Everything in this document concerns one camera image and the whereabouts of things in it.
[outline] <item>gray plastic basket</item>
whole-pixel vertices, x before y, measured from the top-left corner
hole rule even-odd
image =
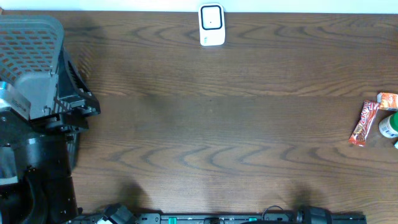
[[[63,37],[61,23],[50,16],[0,16],[0,80],[31,102],[31,119],[71,109],[58,97]],[[71,156],[76,152],[78,134],[73,137],[68,143]]]

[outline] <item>wood grain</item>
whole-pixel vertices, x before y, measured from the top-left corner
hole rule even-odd
[[[227,13],[226,43],[201,47],[195,13],[5,14],[59,19],[100,100],[73,173],[87,212],[304,203],[396,223],[394,140],[347,139],[363,100],[397,92],[398,16]]]

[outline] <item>black machine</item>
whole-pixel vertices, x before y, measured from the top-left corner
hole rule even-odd
[[[366,223],[322,208],[262,215],[132,213],[116,204],[82,215],[72,167],[86,118],[100,104],[63,47],[63,28],[47,16],[0,16],[0,224]],[[11,159],[4,159],[8,152]]]

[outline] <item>black cable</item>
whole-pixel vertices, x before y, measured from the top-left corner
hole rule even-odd
[[[268,210],[269,210],[270,208],[279,208],[279,209],[281,209],[281,210],[283,211],[283,213],[287,216],[287,218],[289,219],[289,221],[291,221],[292,217],[290,216],[290,214],[288,214],[287,212],[285,212],[285,210],[284,210],[282,207],[278,206],[278,205],[273,205],[273,206],[270,206],[270,207],[268,207],[267,209],[265,209],[264,212],[263,212],[262,215],[261,215],[261,220],[265,220],[265,217],[264,217],[264,216],[266,215],[266,213],[268,212]]]

